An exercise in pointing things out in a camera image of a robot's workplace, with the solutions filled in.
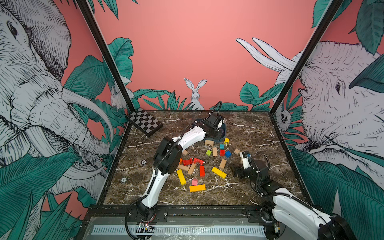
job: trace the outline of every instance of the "elephant ear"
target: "elephant ear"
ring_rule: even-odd
[[[25,29],[48,71],[61,80],[67,67],[71,35],[53,0],[0,0]]]

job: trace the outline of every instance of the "rabbit ear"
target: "rabbit ear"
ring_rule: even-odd
[[[195,86],[193,85],[193,83],[192,83],[190,80],[184,78],[184,81],[185,81],[185,83],[187,84],[187,87],[188,87],[188,88],[190,88],[190,89],[192,89],[192,90],[195,89]]]
[[[204,86],[204,84],[206,84],[206,83],[207,83],[207,80],[206,80],[206,79],[201,80],[201,81],[199,82],[199,84],[197,85],[196,89],[201,88],[201,87]]]

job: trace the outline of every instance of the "rabbit illustration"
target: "rabbit illustration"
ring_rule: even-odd
[[[207,80],[206,79],[201,80],[196,88],[190,80],[188,80],[186,78],[184,78],[184,80],[185,80],[185,83],[187,84],[187,87],[192,89],[192,97],[191,97],[192,104],[191,104],[191,106],[195,105],[192,108],[192,110],[204,110],[204,107],[199,102],[199,98],[200,98],[199,88],[204,86],[204,84],[207,83]]]

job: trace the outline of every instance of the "blue block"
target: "blue block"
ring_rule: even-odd
[[[226,156],[226,157],[230,157],[231,155],[232,155],[232,153],[231,153],[230,151],[226,151],[226,152],[225,152],[225,156]]]

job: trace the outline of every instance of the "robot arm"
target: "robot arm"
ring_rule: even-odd
[[[174,138],[167,136],[161,141],[154,156],[154,169],[151,180],[142,196],[143,199],[138,205],[138,210],[144,220],[148,220],[153,216],[160,191],[168,176],[179,166],[183,150],[207,137],[217,141],[220,140],[225,136],[225,132],[221,128],[223,124],[224,118],[219,114],[215,114],[213,109],[208,117],[200,121],[196,120],[191,124],[193,128],[190,127],[190,130],[185,134],[183,133]]]
[[[273,201],[262,204],[262,219],[265,222],[277,220],[290,227],[305,240],[356,240],[348,223],[341,217],[332,217],[301,201],[268,175],[268,164],[254,160],[248,151],[241,152],[243,174],[255,184],[261,197]],[[266,234],[268,239],[278,236],[275,232]]]

